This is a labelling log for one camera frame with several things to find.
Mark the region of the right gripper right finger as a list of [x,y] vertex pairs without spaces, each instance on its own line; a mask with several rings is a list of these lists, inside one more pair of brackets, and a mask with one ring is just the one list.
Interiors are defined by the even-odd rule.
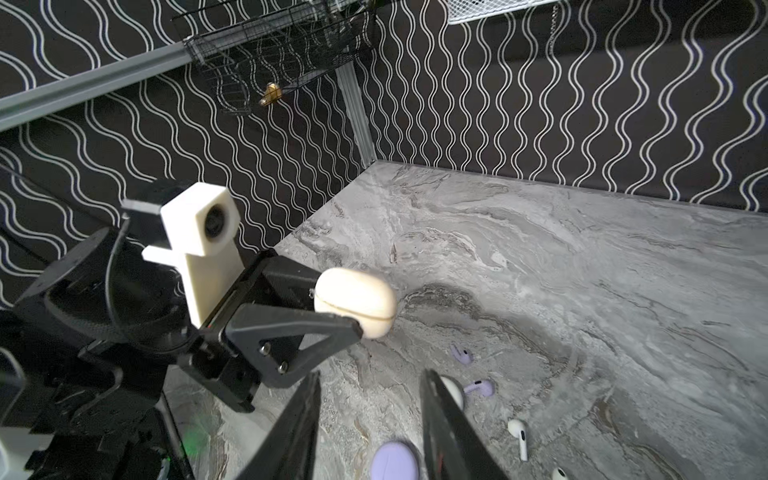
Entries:
[[429,479],[507,479],[441,377],[424,370],[420,378],[424,461]]

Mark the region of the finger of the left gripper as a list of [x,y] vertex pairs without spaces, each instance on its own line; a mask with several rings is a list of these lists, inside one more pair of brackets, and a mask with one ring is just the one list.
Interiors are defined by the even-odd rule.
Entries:
[[224,329],[227,341],[269,388],[286,389],[322,362],[358,343],[350,317],[259,304],[238,308]]

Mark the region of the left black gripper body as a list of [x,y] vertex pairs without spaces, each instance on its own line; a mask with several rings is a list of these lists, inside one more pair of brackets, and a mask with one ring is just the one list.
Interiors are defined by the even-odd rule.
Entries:
[[302,349],[310,290],[320,273],[267,250],[258,254],[204,325],[178,366],[231,410],[250,413],[259,387],[288,388],[321,364],[319,344]]

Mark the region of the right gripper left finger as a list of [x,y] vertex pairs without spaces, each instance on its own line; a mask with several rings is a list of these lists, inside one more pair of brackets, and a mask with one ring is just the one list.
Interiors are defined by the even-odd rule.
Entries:
[[321,375],[311,372],[237,479],[312,479],[321,413]]

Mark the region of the purple round disc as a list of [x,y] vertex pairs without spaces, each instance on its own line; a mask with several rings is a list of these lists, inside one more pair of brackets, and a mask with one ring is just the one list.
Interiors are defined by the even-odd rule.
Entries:
[[370,468],[371,480],[417,480],[419,463],[412,449],[402,441],[390,441],[375,452]]

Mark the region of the white round disc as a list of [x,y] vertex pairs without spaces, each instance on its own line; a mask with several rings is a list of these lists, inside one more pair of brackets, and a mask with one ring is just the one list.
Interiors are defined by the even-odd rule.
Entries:
[[463,411],[465,408],[464,392],[459,384],[452,378],[440,376],[440,379],[450,394],[457,407]]

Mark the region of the white wireless earbud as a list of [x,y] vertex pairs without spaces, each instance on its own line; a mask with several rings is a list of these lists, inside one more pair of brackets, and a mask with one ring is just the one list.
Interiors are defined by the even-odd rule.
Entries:
[[525,423],[519,419],[510,419],[507,423],[508,432],[518,441],[519,458],[528,461],[528,434]]

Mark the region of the beige earbud charging case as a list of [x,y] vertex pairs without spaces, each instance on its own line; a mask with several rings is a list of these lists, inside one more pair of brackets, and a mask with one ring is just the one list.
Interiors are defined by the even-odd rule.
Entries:
[[346,268],[324,271],[314,286],[314,310],[355,319],[365,339],[389,333],[397,313],[397,297],[385,281]]

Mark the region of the beige wireless earbud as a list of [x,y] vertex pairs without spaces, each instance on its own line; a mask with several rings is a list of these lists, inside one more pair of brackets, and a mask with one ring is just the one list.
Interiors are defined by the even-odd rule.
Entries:
[[569,477],[562,468],[555,467],[551,471],[550,479],[551,480],[569,480]]

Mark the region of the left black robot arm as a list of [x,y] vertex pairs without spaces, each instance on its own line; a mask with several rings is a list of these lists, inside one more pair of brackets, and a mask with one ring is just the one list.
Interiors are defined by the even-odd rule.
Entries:
[[2,477],[192,478],[164,393],[175,366],[238,413],[262,386],[292,388],[240,475],[310,478],[318,366],[363,335],[355,319],[315,311],[319,277],[262,252],[194,326],[168,268],[142,263],[122,232],[92,234],[1,314]]

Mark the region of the purple earbud near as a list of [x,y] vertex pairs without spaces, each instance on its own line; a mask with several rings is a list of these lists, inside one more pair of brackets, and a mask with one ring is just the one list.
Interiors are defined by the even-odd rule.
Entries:
[[487,398],[495,394],[495,385],[489,379],[476,380],[463,387],[465,394],[477,393],[478,395]]

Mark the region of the purple earbud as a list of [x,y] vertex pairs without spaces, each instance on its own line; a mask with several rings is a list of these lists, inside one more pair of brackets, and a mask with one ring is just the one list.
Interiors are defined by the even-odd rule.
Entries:
[[477,393],[478,395],[487,398],[495,394],[495,385],[489,379],[476,380],[463,387],[465,394]]
[[470,365],[474,361],[474,356],[468,349],[459,347],[456,344],[450,346],[450,352],[453,358],[462,365]]

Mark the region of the purple earbud far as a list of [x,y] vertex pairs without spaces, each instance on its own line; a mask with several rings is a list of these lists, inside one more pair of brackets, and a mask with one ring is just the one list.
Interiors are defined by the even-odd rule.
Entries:
[[459,347],[456,344],[450,346],[450,352],[453,358],[462,365],[470,365],[474,361],[474,356],[468,349]]

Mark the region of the brass fitting in basket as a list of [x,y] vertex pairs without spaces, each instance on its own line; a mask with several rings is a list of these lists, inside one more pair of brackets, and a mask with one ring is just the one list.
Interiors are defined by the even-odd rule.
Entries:
[[271,105],[278,100],[280,100],[283,97],[283,90],[280,85],[277,83],[271,82],[269,83],[264,90],[264,93],[259,100],[259,105],[262,107],[266,107],[268,105]]

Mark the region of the white mesh wall basket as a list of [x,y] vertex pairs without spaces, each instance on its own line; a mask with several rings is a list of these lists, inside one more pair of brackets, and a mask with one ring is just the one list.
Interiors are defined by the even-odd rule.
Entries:
[[446,6],[446,22],[449,25],[457,25],[553,2],[554,0],[449,0]]

